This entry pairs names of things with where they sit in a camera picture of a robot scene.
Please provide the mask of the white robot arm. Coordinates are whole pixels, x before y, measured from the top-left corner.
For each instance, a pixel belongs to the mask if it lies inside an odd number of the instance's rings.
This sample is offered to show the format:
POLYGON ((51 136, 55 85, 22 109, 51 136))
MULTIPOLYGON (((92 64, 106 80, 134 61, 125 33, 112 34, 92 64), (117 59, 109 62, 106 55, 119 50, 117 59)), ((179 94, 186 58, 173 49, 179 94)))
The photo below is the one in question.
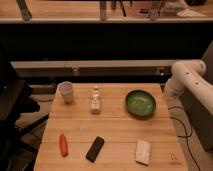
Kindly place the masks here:
POLYGON ((206 64, 202 60, 181 60, 173 63, 172 76, 167 80, 164 94, 178 97, 188 89, 213 116, 213 85, 203 75, 206 64))

